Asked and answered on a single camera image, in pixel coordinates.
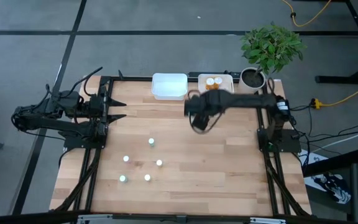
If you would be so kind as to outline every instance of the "small white object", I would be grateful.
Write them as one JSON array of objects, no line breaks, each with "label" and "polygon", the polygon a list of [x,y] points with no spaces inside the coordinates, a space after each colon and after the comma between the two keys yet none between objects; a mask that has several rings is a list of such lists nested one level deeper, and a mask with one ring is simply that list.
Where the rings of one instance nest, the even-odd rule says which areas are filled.
[{"label": "small white object", "polygon": [[146,181],[150,181],[152,179],[152,177],[150,175],[146,174],[146,175],[144,175],[144,179]]},{"label": "small white object", "polygon": [[214,79],[214,81],[215,81],[216,84],[222,84],[223,79],[222,79],[221,77],[216,77],[216,78]]},{"label": "small white object", "polygon": [[159,167],[162,166],[162,160],[161,160],[161,159],[157,160],[157,161],[156,161],[156,164],[157,164],[157,166],[159,166]]},{"label": "small white object", "polygon": [[154,146],[154,139],[153,139],[153,138],[150,138],[150,139],[149,139],[149,144],[150,144],[151,147]]},{"label": "small white object", "polygon": [[213,78],[207,78],[207,79],[206,79],[206,84],[207,84],[207,85],[214,85],[214,83],[215,83],[215,81],[214,81]]},{"label": "small white object", "polygon": [[119,181],[120,182],[127,182],[128,178],[126,176],[124,176],[124,175],[121,175],[121,176],[119,176]]},{"label": "small white object", "polygon": [[156,100],[183,100],[187,93],[187,75],[183,73],[155,73],[152,93]]}]

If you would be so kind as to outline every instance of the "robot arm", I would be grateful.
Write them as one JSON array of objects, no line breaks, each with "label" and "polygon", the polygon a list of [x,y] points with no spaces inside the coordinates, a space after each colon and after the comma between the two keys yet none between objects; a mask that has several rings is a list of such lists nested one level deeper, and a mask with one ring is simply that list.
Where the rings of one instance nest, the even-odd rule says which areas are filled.
[{"label": "robot arm", "polygon": [[[23,132],[39,128],[57,130],[65,138],[65,147],[68,150],[76,147],[103,146],[109,123],[125,117],[124,114],[108,115],[108,108],[126,104],[111,99],[111,93],[108,93],[105,83],[100,84],[98,94],[89,95],[89,101],[84,101],[84,98],[73,89],[53,95],[47,88],[49,98],[46,94],[37,105],[16,108],[11,117],[13,125]],[[63,115],[74,119],[75,122],[59,120]],[[79,123],[77,118],[88,120]]]},{"label": "robot arm", "polygon": [[185,101],[185,116],[194,116],[191,125],[203,133],[210,117],[223,114],[228,108],[268,110],[272,116],[272,124],[267,128],[267,135],[271,141],[281,138],[283,125],[290,119],[288,101],[281,96],[232,94],[225,90],[210,90],[201,95],[192,96]]}]

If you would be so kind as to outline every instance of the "wooden table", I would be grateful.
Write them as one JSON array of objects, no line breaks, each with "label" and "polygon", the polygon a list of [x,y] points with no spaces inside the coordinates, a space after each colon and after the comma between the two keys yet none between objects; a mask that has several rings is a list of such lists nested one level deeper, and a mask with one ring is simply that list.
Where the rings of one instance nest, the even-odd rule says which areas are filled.
[{"label": "wooden table", "polygon": [[[97,92],[100,77],[87,90]],[[283,95],[281,81],[276,94]],[[99,163],[92,212],[187,215],[272,215],[263,155],[259,151],[255,109],[229,109],[205,135],[193,132],[183,115],[183,101],[157,101],[151,82],[119,82],[112,97],[127,104],[109,114],[127,114],[109,126]],[[189,90],[197,83],[189,83]],[[155,139],[155,146],[148,144]],[[62,159],[50,208],[56,208],[77,184],[84,149]],[[125,163],[122,158],[129,156]],[[161,159],[162,167],[155,161]],[[310,205],[299,161],[281,153],[286,186],[303,209]],[[146,182],[144,175],[152,180]],[[120,175],[129,179],[118,181]],[[81,208],[85,206],[87,186]],[[278,207],[282,201],[276,188]]]}]

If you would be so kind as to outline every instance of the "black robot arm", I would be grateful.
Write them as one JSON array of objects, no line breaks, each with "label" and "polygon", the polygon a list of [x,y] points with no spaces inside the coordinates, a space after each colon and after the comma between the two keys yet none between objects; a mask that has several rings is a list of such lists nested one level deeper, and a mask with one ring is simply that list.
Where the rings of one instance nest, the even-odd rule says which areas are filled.
[{"label": "black robot arm", "polygon": [[[99,70],[101,68],[87,75],[82,81],[88,80]],[[57,130],[65,138],[64,146],[68,150],[104,146],[109,123],[125,117],[124,114],[108,115],[108,108],[126,106],[125,103],[110,98],[106,84],[100,83],[98,93],[89,95],[89,101],[84,101],[78,92],[73,91],[75,86],[70,91],[62,91],[56,95],[53,95],[47,86],[47,94],[39,104],[15,109],[11,117],[12,123],[23,132],[39,128]],[[75,122],[58,120],[63,115]],[[77,118],[88,120],[79,123]]]},{"label": "black robot arm", "polygon": [[[207,133],[216,121],[228,108],[263,108],[272,117],[272,122],[267,129],[258,129],[259,147],[264,155],[268,175],[271,175],[281,190],[283,196],[288,200],[297,215],[309,216],[280,180],[268,152],[269,145],[277,145],[282,142],[283,125],[290,120],[291,114],[288,101],[274,94],[247,95],[232,94],[225,90],[210,90],[201,95],[193,95],[185,101],[185,116],[190,119],[191,127],[199,134]],[[219,114],[215,122],[206,130],[210,117]]]},{"label": "black robot arm", "polygon": [[192,127],[206,130],[210,117],[223,114],[228,108],[263,108],[272,116],[272,123],[267,128],[270,141],[281,138],[283,125],[290,119],[288,101],[281,96],[232,94],[225,90],[210,90],[201,95],[193,95],[185,101],[185,116],[194,116]]}]

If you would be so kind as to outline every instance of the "white plastic container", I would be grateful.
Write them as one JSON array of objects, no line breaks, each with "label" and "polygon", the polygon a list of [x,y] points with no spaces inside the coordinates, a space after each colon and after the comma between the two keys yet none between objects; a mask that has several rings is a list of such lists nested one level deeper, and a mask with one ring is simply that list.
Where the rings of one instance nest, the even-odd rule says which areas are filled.
[{"label": "white plastic container", "polygon": [[187,93],[187,75],[180,73],[155,73],[152,93],[156,100],[183,100]]}]

